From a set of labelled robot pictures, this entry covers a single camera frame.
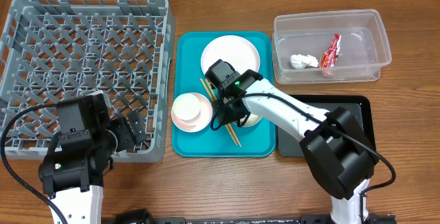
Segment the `grey round bowl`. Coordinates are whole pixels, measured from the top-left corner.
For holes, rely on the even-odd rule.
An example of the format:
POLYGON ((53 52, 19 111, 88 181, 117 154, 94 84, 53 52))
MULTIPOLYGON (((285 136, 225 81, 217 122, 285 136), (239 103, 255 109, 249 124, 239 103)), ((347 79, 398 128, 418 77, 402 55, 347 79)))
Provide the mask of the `grey round bowl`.
POLYGON ((255 115, 255 114, 249 114, 243 118, 241 118, 238 122, 235 122, 237 126, 241 127, 251 127, 260 122, 262 117, 255 115))

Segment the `wooden chopstick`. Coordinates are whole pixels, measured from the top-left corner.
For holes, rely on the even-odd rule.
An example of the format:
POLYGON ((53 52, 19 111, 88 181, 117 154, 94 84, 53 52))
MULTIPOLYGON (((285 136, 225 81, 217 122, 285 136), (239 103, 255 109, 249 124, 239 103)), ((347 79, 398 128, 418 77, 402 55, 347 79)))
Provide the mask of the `wooden chopstick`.
MULTIPOLYGON (((205 85, 207 86, 207 88, 208 88, 208 90, 209 90, 209 92, 210 92, 210 94, 212 96, 212 99, 213 100, 217 100, 217 96, 216 96, 214 90, 212 89, 212 87, 210 86, 210 83, 209 83, 208 79, 205 79, 204 82, 205 82, 205 85)), ((227 130, 228 130, 231 138, 233 139, 235 145, 236 146, 241 146, 239 138, 237 137, 237 134, 235 133, 234 129, 232 128, 232 125, 231 124, 227 124, 225 127, 227 128, 227 130)))
POLYGON ((201 83, 202 83, 202 85, 203 85, 204 89, 206 90, 206 92, 207 92, 207 94, 208 94, 208 96, 209 96, 209 98, 210 98, 210 100, 211 100, 211 103, 213 103, 213 102, 214 102, 214 100, 212 99, 212 96, 211 96, 211 94, 210 94, 210 92, 209 92, 209 90, 208 90, 207 86, 205 85, 205 82, 204 82, 204 80, 205 80, 205 79, 203 79, 203 78, 200 78, 200 81, 201 81, 201 83))

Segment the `small pink plate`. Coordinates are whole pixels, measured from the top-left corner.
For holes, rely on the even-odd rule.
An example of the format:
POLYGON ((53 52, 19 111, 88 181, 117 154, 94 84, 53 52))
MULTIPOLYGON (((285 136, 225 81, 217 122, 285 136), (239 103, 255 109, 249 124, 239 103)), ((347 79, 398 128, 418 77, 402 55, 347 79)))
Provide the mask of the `small pink plate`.
POLYGON ((212 117, 212 107, 207 97, 200 93, 192 94, 196 95, 200 101, 200 113, 198 117, 191 121, 183 121, 173 113, 173 106, 171 109, 173 124, 181 131, 188 133, 196 133, 203 130, 210 123, 212 117))

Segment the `white plastic cup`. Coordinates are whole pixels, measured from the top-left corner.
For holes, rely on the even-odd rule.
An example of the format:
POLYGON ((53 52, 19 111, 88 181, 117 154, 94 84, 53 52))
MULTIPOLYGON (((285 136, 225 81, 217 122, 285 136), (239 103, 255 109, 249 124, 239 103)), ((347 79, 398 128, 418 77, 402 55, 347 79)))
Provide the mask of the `white plastic cup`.
POLYGON ((192 93, 181 94, 174 100, 173 113, 183 121, 191 121, 200 113, 200 101, 192 93))

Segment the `clear plastic wrap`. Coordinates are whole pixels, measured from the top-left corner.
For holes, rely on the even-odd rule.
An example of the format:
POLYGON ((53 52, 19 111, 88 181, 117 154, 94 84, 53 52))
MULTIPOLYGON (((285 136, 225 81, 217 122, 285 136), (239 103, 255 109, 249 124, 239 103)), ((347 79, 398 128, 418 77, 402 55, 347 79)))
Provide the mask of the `clear plastic wrap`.
POLYGON ((294 69, 304 69, 306 67, 318 67, 318 60, 312 55, 294 54, 290 56, 290 64, 294 69))

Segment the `red snack wrapper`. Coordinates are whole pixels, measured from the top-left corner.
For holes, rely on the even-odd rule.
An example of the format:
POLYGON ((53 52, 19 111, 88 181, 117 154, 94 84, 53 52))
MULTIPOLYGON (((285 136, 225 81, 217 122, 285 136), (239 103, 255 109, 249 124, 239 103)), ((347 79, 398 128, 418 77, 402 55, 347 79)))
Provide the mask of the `red snack wrapper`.
POLYGON ((324 54, 320 58, 318 67, 322 69, 323 76, 329 77, 332 76, 333 74, 332 67, 336 65, 336 61, 340 53, 340 41, 341 41, 341 35, 334 34, 333 40, 329 48, 324 52, 324 54))

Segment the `white rice pile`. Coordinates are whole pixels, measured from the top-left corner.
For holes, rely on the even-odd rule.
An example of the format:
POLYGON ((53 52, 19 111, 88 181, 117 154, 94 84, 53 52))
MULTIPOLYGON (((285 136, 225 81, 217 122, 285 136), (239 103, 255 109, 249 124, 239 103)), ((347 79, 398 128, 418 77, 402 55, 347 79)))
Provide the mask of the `white rice pile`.
POLYGON ((251 114, 251 115, 249 116, 249 118, 247 119, 247 121, 245 122, 245 125, 246 125, 246 126, 253 126, 253 125, 255 125, 256 123, 258 123, 259 120, 260 120, 260 117, 259 117, 258 115, 251 114))

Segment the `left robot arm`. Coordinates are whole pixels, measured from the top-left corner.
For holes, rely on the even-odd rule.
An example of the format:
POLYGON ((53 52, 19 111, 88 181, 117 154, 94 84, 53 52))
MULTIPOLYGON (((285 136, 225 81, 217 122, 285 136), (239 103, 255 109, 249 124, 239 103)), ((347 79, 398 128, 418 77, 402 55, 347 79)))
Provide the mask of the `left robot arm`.
POLYGON ((100 223, 112 154, 146 140, 138 111, 110 118, 110 106, 102 91, 56 104, 60 130, 38 168, 55 223, 100 223))

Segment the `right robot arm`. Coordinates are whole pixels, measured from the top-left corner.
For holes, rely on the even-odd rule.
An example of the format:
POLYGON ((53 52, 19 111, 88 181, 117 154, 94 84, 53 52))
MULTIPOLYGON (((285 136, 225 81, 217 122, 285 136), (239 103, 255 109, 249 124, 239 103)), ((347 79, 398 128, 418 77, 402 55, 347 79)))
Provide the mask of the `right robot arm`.
POLYGON ((248 69, 241 74, 221 59, 209 66, 205 77, 219 94, 212 104, 213 122, 241 125, 257 115, 277 125, 299 143, 314 179, 331 196, 331 220, 368 221, 364 192, 378 160, 375 142, 350 111, 308 105, 259 73, 248 69))

